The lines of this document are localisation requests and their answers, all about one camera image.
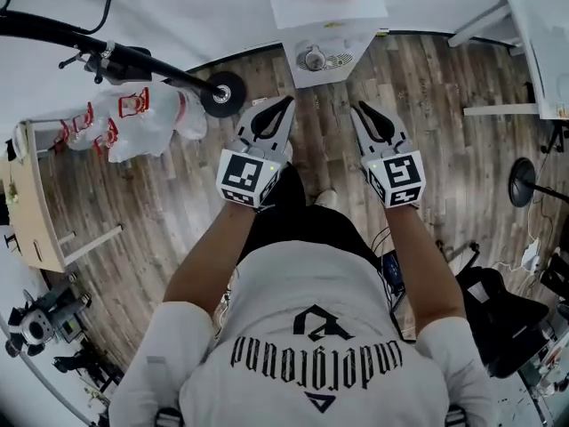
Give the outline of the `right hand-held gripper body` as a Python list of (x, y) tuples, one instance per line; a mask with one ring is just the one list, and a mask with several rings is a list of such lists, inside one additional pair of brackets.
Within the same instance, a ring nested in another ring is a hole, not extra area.
[(386, 208), (418, 202), (426, 188), (421, 153), (409, 142), (361, 149), (365, 178)]

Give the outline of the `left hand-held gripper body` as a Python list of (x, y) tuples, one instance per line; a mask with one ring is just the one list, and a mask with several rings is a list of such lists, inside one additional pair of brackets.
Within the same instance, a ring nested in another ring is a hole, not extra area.
[(288, 143), (270, 149), (234, 140), (220, 155), (216, 187), (227, 201), (251, 208), (268, 206), (268, 195), (288, 163)]

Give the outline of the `person's right forearm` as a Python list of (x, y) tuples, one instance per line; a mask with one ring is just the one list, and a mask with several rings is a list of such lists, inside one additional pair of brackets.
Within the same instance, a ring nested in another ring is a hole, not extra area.
[(387, 208), (385, 216), (414, 315), (415, 333), (442, 318), (465, 318), (458, 282), (417, 210)]

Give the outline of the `person's left forearm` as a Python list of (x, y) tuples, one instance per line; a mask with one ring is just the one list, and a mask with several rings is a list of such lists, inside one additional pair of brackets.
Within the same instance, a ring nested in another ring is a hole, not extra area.
[(192, 247), (165, 289), (165, 302), (189, 302), (212, 315), (227, 290), (255, 211), (227, 202)]

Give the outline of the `white red plastic bags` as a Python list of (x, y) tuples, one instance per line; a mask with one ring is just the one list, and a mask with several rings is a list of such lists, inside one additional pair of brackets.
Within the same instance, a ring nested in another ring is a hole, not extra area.
[(116, 98), (117, 118), (145, 133), (179, 133), (188, 140), (201, 140), (207, 133), (204, 107), (197, 96), (184, 89), (157, 83), (136, 83)]

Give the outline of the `person's black trousers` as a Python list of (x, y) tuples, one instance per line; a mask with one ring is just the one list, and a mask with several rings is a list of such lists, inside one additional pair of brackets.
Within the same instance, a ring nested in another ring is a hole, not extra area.
[(301, 177), (292, 164), (286, 165), (268, 194), (268, 208), (256, 214), (239, 258), (285, 241), (332, 246), (365, 259), (377, 270), (381, 267), (348, 217), (321, 205), (306, 204)]

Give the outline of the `black round-base floor stand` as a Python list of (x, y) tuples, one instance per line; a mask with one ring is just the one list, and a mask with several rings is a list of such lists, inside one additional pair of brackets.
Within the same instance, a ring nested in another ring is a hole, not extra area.
[(532, 202), (535, 191), (562, 200), (569, 205), (569, 196), (538, 185), (532, 161), (521, 157), (515, 161), (509, 174), (509, 200), (514, 207), (524, 208)]

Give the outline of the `black coat rack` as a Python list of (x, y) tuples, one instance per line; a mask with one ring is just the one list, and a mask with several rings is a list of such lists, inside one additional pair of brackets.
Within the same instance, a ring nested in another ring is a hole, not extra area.
[(67, 22), (47, 18), (28, 12), (13, 11), (9, 8), (12, 0), (5, 0), (0, 6), (0, 36), (33, 40), (59, 45), (76, 50), (76, 54), (59, 63), (58, 68), (81, 61), (84, 63), (93, 55), (105, 68), (108, 62), (145, 69), (164, 77), (175, 85), (197, 89), (199, 102), (206, 114), (217, 118), (231, 117), (244, 106), (246, 86), (236, 73), (221, 71), (203, 80), (188, 72), (175, 68), (154, 58), (150, 50), (138, 46), (126, 46), (115, 41), (102, 41), (92, 35), (103, 28), (108, 19), (112, 0), (106, 0), (99, 24), (93, 29), (81, 28)]

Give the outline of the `white power strip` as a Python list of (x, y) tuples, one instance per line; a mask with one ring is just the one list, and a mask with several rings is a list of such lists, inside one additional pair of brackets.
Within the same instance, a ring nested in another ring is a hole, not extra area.
[(521, 267), (528, 273), (534, 273), (540, 262), (541, 241), (536, 238), (524, 251), (521, 260)]

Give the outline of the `black office chair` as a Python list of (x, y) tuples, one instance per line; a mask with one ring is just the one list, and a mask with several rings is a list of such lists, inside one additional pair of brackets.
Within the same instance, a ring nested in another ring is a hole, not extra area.
[(565, 140), (569, 140), (569, 120), (553, 120), (553, 132), (548, 145), (541, 145), (541, 152), (548, 155), (551, 150), (565, 152)]

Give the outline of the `white table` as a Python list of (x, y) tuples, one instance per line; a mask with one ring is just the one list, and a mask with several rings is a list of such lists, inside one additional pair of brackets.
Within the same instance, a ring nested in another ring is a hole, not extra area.
[(457, 47), (510, 17), (520, 41), (510, 54), (525, 56), (533, 86), (533, 103), (467, 107), (464, 116), (535, 115), (569, 121), (569, 22), (558, 25), (556, 20), (562, 9), (563, 0), (502, 0), (448, 39), (450, 47)]

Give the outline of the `black mesh chair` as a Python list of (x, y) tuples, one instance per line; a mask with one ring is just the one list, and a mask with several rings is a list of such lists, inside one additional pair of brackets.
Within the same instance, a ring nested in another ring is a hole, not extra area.
[(479, 244), (456, 275), (466, 317), (480, 358), (491, 377), (505, 379), (520, 370), (545, 348), (548, 337), (541, 323), (549, 315), (547, 305), (512, 294), (499, 271), (476, 265)]

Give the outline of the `person's white printed T-shirt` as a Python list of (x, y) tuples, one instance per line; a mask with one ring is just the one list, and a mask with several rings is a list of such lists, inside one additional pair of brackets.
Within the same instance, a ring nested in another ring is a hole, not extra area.
[(280, 242), (237, 269), (221, 330), (188, 302), (159, 305), (109, 408), (111, 427), (497, 427), (491, 380), (468, 322), (443, 318), (415, 344), (394, 328), (363, 258)]

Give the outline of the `beige wooden desk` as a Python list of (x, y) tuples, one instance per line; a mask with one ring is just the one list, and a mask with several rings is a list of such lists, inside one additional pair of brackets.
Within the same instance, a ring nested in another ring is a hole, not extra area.
[(9, 169), (12, 169), (12, 178), (19, 194), (17, 204), (7, 205), (10, 226), (23, 261), (28, 266), (63, 273), (71, 263), (118, 236), (123, 227), (118, 224), (75, 251), (64, 251), (63, 246), (73, 240), (76, 233), (70, 231), (62, 237), (56, 234), (41, 180), (35, 131), (32, 124), (25, 124), (28, 136), (26, 157), (23, 160), (0, 160), (0, 181), (4, 187), (4, 195), (8, 190)]

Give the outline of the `dried flower sprig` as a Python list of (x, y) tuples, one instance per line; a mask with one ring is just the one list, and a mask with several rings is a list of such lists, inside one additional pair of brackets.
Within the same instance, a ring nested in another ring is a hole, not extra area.
[(5, 193), (5, 197), (7, 205), (17, 204), (19, 201), (19, 194), (17, 191), (16, 183), (12, 178), (12, 169), (9, 169), (8, 190)]

